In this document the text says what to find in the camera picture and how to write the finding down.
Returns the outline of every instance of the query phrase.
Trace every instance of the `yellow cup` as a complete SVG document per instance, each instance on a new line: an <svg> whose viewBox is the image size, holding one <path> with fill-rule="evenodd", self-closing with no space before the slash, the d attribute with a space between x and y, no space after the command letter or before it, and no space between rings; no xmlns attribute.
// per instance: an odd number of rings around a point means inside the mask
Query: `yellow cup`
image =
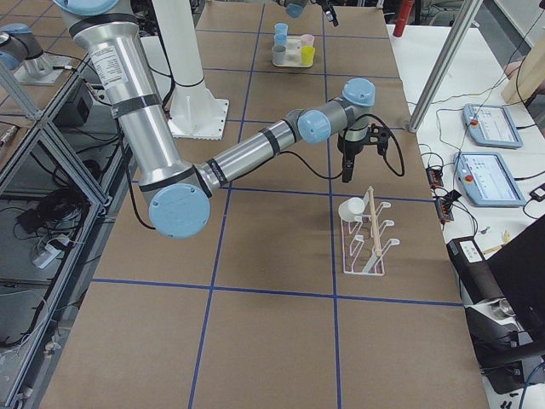
<svg viewBox="0 0 545 409"><path fill-rule="evenodd" d="M314 53L316 53L316 49L310 45L301 47L301 65L311 66L314 61Z"/></svg>

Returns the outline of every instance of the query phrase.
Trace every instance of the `paper cup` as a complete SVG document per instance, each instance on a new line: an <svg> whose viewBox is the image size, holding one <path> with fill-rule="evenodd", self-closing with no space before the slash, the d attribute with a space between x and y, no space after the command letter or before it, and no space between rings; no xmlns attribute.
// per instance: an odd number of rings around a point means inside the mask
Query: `paper cup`
<svg viewBox="0 0 545 409"><path fill-rule="evenodd" d="M283 45L275 45L272 47L272 63L276 65L284 64L286 59L286 48Z"/></svg>
<svg viewBox="0 0 545 409"><path fill-rule="evenodd" d="M288 36L285 34L274 35L274 45L286 45L288 43Z"/></svg>
<svg viewBox="0 0 545 409"><path fill-rule="evenodd" d="M274 25L274 33L275 34L284 34L288 35L288 25L286 23L276 23Z"/></svg>
<svg viewBox="0 0 545 409"><path fill-rule="evenodd" d="M339 216L345 222L355 222L356 216L361 216L365 210L365 203L360 198L350 198L339 206Z"/></svg>
<svg viewBox="0 0 545 409"><path fill-rule="evenodd" d="M301 46L304 47L306 45L310 47L314 46L314 36L312 34L303 34L301 36Z"/></svg>
<svg viewBox="0 0 545 409"><path fill-rule="evenodd" d="M301 65L302 66L311 66L314 61L314 53L316 49L309 45L301 47Z"/></svg>

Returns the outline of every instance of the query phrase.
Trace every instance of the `red bottle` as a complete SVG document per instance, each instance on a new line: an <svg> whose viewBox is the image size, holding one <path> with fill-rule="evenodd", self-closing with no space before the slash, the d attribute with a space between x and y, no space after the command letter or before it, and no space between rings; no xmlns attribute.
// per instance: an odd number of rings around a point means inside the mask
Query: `red bottle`
<svg viewBox="0 0 545 409"><path fill-rule="evenodd" d="M407 25L407 20L409 19L409 14L414 3L415 0L403 0L403 4L399 10L398 21L395 23L395 28L393 29L393 35L395 37L401 37L403 34L403 30Z"/></svg>

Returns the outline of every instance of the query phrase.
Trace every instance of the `white table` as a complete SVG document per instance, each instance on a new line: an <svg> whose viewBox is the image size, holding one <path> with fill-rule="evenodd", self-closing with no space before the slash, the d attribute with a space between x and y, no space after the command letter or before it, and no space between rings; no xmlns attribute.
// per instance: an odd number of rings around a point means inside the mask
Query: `white table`
<svg viewBox="0 0 545 409"><path fill-rule="evenodd" d="M432 71L439 51L449 33L447 27L434 26L407 26L402 37L392 36L393 26L388 27L393 52L398 63L399 75L404 83L404 92L409 103L410 110L414 110L414 103L422 92L429 73ZM486 44L479 30L472 28L468 31L462 46L459 48L443 83L441 84L434 101L442 101L453 95L478 94L504 79L502 67L496 61L490 48ZM435 103L429 108L420 129L417 132L418 141L429 145L433 152L440 155L446 164L453 161L457 150L439 140L436 112L439 109L463 108L467 103L504 105L501 92L507 84L504 79L497 88L487 91L482 95L463 96L452 98L445 102ZM522 104L510 106L509 111L516 126L533 124L533 119ZM521 130L524 146L517 150L479 147L473 143L470 136L465 138L465 125L462 122L462 111L439 112L443 139L456 147L462 147L463 151L472 152L500 152L514 177L534 175L545 169L545 138L537 127ZM422 152L429 149L422 145ZM431 155L423 157L427 164ZM437 158L430 158L431 164L438 164ZM463 193L462 186L453 177L453 165L444 168L443 179L445 188L455 188ZM529 192L545 182L545 175L528 181L519 181L519 188L529 199ZM502 243L502 233L508 230L511 237L515 237L529 226L533 220L525 216L521 208L499 209L478 208L472 206L465 198L464 203L479 222L479 230L488 228L485 234L478 233L475 240L482 250L489 249ZM527 211L535 217L545 214L545 204L532 202L527 206ZM451 239L472 234L472 224L468 215L463 211L454 209L455 221L447 223L444 230L445 243ZM508 395L497 395L488 381L484 378L485 389L491 408L499 407L504 400L513 400L514 408L518 407L518 398ZM545 385L536 385L529 388L524 409L538 409L545 407Z"/></svg>

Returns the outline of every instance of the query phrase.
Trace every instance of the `light blue joint cap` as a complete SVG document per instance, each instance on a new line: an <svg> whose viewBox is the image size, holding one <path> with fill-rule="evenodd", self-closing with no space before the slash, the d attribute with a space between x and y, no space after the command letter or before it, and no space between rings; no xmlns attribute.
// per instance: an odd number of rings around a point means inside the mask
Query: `light blue joint cap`
<svg viewBox="0 0 545 409"><path fill-rule="evenodd" d="M298 19L301 16L301 14L303 14L303 10L304 8L300 6L299 4L292 3L286 6L286 13L292 19Z"/></svg>
<svg viewBox="0 0 545 409"><path fill-rule="evenodd" d="M375 105L375 85L364 78L352 78L344 84L342 96L354 105L373 107Z"/></svg>
<svg viewBox="0 0 545 409"><path fill-rule="evenodd" d="M302 138L311 144L327 141L331 136L331 122L323 112L312 109L297 119Z"/></svg>
<svg viewBox="0 0 545 409"><path fill-rule="evenodd" d="M0 61L8 68L10 71L17 68L20 64L20 61L17 61L15 57L10 54L3 53L0 51Z"/></svg>
<svg viewBox="0 0 545 409"><path fill-rule="evenodd" d="M6 24L4 27L0 27L0 32L7 32L8 34L32 34L31 29L23 23Z"/></svg>
<svg viewBox="0 0 545 409"><path fill-rule="evenodd" d="M99 15L113 9L119 0L53 0L61 9L77 15Z"/></svg>
<svg viewBox="0 0 545 409"><path fill-rule="evenodd" d="M149 215L153 226L162 235L186 239L206 225L210 202L200 187L175 183L155 193Z"/></svg>

